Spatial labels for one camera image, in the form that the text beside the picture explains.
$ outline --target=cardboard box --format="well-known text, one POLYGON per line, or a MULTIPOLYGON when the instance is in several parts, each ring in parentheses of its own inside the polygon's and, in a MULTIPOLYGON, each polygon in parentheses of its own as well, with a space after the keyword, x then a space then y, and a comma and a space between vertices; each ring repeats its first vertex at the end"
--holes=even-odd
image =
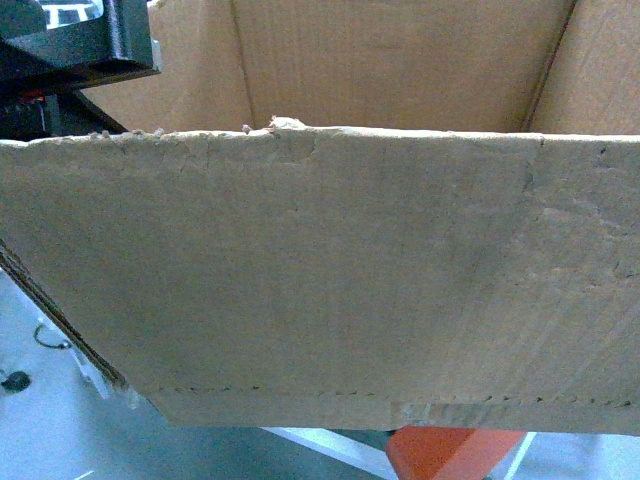
MULTIPOLYGON (((86 93, 148 131, 637 135, 639 20, 633 0, 167 0, 165 72, 86 93)), ((3 143, 3 261, 176 424, 638 434, 637 142, 3 143)))

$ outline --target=gray floor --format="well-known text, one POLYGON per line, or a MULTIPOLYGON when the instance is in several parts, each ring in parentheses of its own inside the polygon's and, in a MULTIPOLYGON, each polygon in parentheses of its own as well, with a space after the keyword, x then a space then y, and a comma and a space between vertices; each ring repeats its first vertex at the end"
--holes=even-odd
MULTIPOLYGON (((0 479, 371 479, 365 472, 257 428, 171 428, 146 401, 103 400, 68 351, 32 337, 37 308, 0 272, 0 368, 33 384, 0 389, 0 479)), ((384 448, 383 432, 343 432, 384 448)), ((509 458, 492 473, 505 477, 509 458)), ((512 480, 640 479, 640 441, 538 434, 512 480)))

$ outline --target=corrugated cardboard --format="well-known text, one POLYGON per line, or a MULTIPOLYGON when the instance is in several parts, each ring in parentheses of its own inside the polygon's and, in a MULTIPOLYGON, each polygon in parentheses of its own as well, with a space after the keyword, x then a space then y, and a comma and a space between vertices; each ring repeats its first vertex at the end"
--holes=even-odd
POLYGON ((165 73, 86 93, 129 129, 520 131, 571 0, 167 0, 165 73))
POLYGON ((0 142, 3 255, 176 424, 637 434, 639 155, 358 128, 0 142))
POLYGON ((533 131, 640 133, 640 3, 581 0, 553 62, 533 131))

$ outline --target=orange object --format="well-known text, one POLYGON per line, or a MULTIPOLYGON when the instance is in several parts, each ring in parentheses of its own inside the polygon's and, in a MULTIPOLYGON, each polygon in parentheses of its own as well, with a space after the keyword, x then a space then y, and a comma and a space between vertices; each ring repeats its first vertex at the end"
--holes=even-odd
POLYGON ((400 480, 482 480, 525 432, 404 427, 387 456, 400 480))

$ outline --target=black machine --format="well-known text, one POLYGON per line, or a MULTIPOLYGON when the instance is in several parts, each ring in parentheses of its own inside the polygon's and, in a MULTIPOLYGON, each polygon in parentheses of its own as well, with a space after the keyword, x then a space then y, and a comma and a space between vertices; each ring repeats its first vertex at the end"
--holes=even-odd
POLYGON ((122 133, 79 89, 160 65, 145 0, 0 0, 0 139, 122 133))

